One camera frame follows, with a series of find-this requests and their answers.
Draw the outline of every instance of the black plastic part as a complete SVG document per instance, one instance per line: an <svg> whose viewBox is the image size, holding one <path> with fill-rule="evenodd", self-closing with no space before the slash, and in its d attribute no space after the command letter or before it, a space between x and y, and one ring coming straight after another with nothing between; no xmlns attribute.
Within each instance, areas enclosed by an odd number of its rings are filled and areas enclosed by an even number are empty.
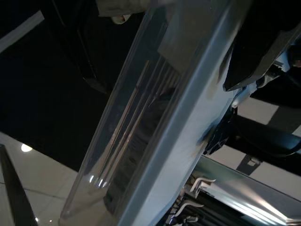
<svg viewBox="0 0 301 226"><path fill-rule="evenodd" d="M266 86L256 90L251 97L278 106L301 108L301 68L291 68Z"/></svg>
<svg viewBox="0 0 301 226"><path fill-rule="evenodd" d="M261 78L298 34L300 1L256 0L234 43L224 88L231 91Z"/></svg>
<svg viewBox="0 0 301 226"><path fill-rule="evenodd" d="M301 176L300 137L237 115L226 145Z"/></svg>
<svg viewBox="0 0 301 226"><path fill-rule="evenodd" d="M32 211L32 207L28 201L14 165L11 162L4 145L1 144L0 162L15 226L38 226Z"/></svg>

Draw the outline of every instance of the dark panel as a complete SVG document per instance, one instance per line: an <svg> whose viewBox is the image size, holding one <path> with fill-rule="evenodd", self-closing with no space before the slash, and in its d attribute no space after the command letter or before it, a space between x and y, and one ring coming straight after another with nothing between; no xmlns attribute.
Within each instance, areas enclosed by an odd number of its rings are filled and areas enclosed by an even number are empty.
<svg viewBox="0 0 301 226"><path fill-rule="evenodd" d="M236 37L225 90L244 87L261 78L274 60L300 35L295 0L256 0Z"/></svg>
<svg viewBox="0 0 301 226"><path fill-rule="evenodd" d="M93 2L80 30L98 80L111 91L132 46L144 13L133 14L124 24L114 24L109 17L99 17Z"/></svg>
<svg viewBox="0 0 301 226"><path fill-rule="evenodd" d="M0 0L0 38L39 10L33 0Z"/></svg>
<svg viewBox="0 0 301 226"><path fill-rule="evenodd" d="M106 105L42 22L0 55L0 131L79 170Z"/></svg>
<svg viewBox="0 0 301 226"><path fill-rule="evenodd" d="M301 88L291 80L294 77L301 77L300 75L301 68L292 68L287 74L256 90L251 97L287 108L301 108Z"/></svg>

